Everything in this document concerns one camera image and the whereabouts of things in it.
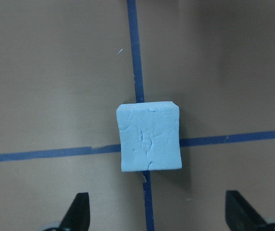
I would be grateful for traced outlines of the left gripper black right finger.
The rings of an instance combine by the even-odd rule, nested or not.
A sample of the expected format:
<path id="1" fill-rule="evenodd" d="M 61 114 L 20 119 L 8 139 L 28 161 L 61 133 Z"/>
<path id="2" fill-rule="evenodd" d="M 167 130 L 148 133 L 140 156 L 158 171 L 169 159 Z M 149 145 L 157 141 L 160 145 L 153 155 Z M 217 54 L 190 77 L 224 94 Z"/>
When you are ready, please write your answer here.
<path id="1" fill-rule="evenodd" d="M 231 231 L 264 231 L 267 222 L 236 190 L 225 193 L 225 221 Z"/>

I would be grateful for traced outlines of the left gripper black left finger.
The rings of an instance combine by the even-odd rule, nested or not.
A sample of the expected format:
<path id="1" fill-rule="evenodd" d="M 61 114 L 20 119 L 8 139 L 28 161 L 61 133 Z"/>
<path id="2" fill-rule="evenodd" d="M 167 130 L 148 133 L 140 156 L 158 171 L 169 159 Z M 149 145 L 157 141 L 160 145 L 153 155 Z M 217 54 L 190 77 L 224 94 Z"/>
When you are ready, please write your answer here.
<path id="1" fill-rule="evenodd" d="M 87 192 L 78 193 L 61 221 L 60 231 L 87 231 L 90 227 L 90 201 Z"/>

